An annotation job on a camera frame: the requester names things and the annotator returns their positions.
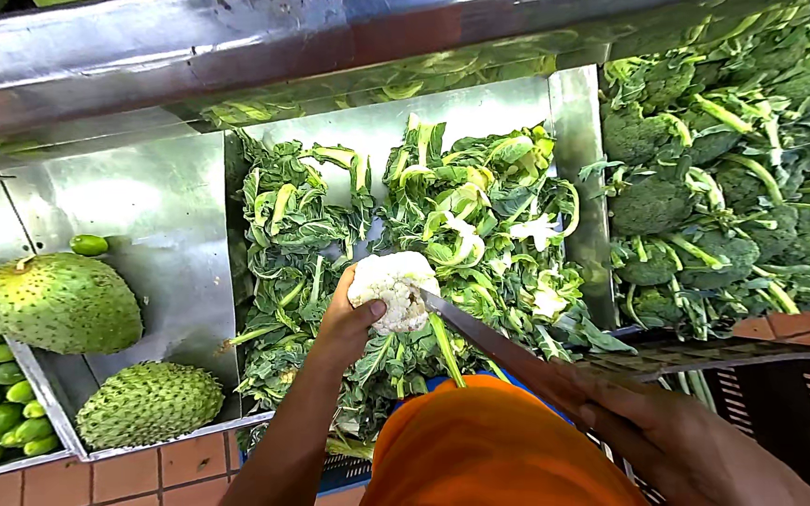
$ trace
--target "red tile floor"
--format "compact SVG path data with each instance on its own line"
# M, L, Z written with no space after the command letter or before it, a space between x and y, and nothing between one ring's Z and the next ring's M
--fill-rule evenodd
M735 333L810 344L810 313L745 320ZM1 475L0 506L212 506L239 471L233 433L212 434L93 464L67 459ZM316 504L354 506L363 493L334 493Z

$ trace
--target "knife blade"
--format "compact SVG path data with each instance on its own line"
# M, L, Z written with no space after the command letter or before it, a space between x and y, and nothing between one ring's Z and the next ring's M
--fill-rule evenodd
M428 311L438 314L449 327L505 368L531 392L564 413L578 429L586 427L579 419L578 409L590 399L557 374L552 365L443 298L423 288L420 296Z

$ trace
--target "green soursop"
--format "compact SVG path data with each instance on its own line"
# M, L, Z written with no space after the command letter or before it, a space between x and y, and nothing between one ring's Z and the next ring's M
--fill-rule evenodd
M0 334L56 353L114 353L140 340L140 306L99 260L13 260L0 266Z
M105 380L76 415L95 449L151 445L188 434L217 416L224 395L202 369L143 362Z

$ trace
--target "cauliflower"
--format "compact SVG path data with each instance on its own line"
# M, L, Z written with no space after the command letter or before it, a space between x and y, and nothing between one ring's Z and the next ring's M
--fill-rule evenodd
M385 257L371 255L358 262L348 299L358 307L372 299L386 303L386 314L374 328L385 336L390 332L420 330L429 315L419 288L439 294L436 273L427 259L417 251L402 251Z

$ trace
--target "fingernail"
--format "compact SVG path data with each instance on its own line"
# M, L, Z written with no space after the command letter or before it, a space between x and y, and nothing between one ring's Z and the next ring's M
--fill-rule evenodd
M386 303L383 301L374 301L371 303L371 314L380 316L386 313Z
M590 406L583 404L579 407L579 418L586 422L587 425L590 427L596 426L596 413L593 411Z

